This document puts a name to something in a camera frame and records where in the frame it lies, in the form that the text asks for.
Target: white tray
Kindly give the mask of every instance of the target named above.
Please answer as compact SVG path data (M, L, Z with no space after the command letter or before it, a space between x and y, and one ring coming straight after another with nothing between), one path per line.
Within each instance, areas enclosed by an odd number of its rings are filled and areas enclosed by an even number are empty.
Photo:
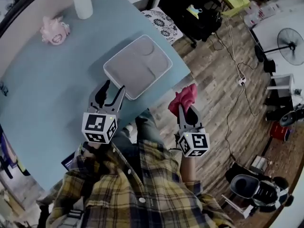
M119 51L104 64L104 72L129 100L137 99L172 67L166 53L147 35Z

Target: person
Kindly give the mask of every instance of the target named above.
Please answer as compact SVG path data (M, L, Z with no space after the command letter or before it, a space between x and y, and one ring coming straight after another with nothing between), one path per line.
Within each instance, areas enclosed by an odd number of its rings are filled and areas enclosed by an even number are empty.
M135 122L137 144L124 128L110 144L88 143L96 151L74 158L46 226L60 227L68 214L76 217L79 211L72 209L82 202L79 227L233 228L196 180L195 158L182 157L179 170L149 110Z

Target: pink cloth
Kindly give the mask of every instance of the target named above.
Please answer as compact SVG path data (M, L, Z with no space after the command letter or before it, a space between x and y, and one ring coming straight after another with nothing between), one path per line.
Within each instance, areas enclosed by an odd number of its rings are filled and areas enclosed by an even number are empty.
M195 84L184 87L180 93L175 92L175 99L170 102L168 109L177 117L179 116L179 105L182 104L185 113L188 112L189 107L195 103L198 97L198 89Z

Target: white vase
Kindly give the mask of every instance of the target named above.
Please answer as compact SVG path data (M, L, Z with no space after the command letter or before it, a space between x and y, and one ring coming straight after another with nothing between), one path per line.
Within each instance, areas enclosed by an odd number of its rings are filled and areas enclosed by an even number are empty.
M93 14L91 0L74 0L76 14L80 19L87 19Z

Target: light blue table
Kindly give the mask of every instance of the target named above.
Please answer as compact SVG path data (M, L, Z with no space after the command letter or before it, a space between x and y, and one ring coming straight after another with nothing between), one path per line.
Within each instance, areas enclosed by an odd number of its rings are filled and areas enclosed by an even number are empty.
M63 12L71 34L60 46L46 45L37 33L19 52L3 81L0 124L18 157L45 189L59 181L61 162L84 141L83 112L94 88L107 79L103 65L140 35L149 35L169 56L172 68L135 101L125 98L121 126L127 125L190 71L157 29L127 0L92 0L94 13L79 20ZM111 84L108 100L117 92Z

